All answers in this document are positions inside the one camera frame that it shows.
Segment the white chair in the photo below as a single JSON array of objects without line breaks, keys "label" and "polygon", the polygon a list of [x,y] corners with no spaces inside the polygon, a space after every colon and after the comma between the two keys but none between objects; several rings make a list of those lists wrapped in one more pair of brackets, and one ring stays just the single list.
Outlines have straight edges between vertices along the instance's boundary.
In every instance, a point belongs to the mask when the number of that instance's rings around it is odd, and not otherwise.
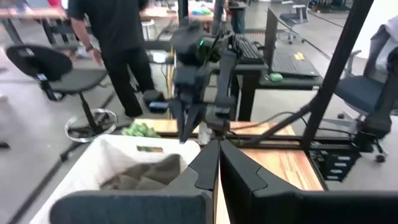
[{"label": "white chair", "polygon": [[149,29],[150,28],[152,28],[153,31],[154,31],[154,37],[155,38],[157,37],[158,33],[157,33],[156,26],[155,26],[155,21],[153,19],[151,19],[149,21],[141,22],[141,24],[142,24],[142,28],[145,29],[145,31],[146,31],[146,35],[147,35],[146,39],[147,40],[150,40],[150,36],[149,36]]}]

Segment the man's hand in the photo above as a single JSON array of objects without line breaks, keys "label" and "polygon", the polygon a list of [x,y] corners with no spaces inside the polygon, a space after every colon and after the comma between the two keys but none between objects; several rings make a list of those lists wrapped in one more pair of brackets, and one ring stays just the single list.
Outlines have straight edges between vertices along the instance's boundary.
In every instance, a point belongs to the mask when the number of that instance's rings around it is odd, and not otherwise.
[{"label": "man's hand", "polygon": [[95,61],[98,65],[102,65],[102,56],[101,56],[100,50],[98,50],[98,49],[96,49],[96,48],[93,48],[93,50],[91,50],[90,53],[93,55],[94,61]]}]

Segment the laptop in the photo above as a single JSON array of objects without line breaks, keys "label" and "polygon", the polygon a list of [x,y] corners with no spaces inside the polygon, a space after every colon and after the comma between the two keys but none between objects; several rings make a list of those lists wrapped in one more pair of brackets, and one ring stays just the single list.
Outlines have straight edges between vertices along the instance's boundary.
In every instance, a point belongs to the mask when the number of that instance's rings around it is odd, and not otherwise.
[{"label": "laptop", "polygon": [[313,64],[304,54],[289,47],[275,48],[277,40],[278,18],[268,8],[264,59],[270,72],[280,73],[284,77],[312,78],[319,76]]}]

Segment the keyboard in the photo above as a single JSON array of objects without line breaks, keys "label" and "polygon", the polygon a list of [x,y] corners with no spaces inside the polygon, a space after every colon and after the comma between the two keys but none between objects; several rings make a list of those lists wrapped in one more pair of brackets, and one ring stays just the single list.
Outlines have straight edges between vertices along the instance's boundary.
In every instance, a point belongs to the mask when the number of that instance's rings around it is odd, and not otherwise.
[{"label": "keyboard", "polygon": [[303,54],[292,49],[277,47],[272,59],[272,71],[284,77],[317,77],[319,72]]},{"label": "keyboard", "polygon": [[239,48],[242,50],[242,57],[239,61],[241,65],[263,65],[264,57],[257,49],[256,45],[250,43],[245,36],[236,36]]}]

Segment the black t-shirt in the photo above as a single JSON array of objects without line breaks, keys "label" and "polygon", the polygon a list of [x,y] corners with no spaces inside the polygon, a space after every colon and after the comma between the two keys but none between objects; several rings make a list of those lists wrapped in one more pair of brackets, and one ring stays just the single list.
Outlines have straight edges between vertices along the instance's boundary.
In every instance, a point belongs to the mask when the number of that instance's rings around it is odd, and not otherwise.
[{"label": "black t-shirt", "polygon": [[88,16],[102,52],[134,49],[144,44],[139,12],[148,0],[69,0],[68,16]]}]

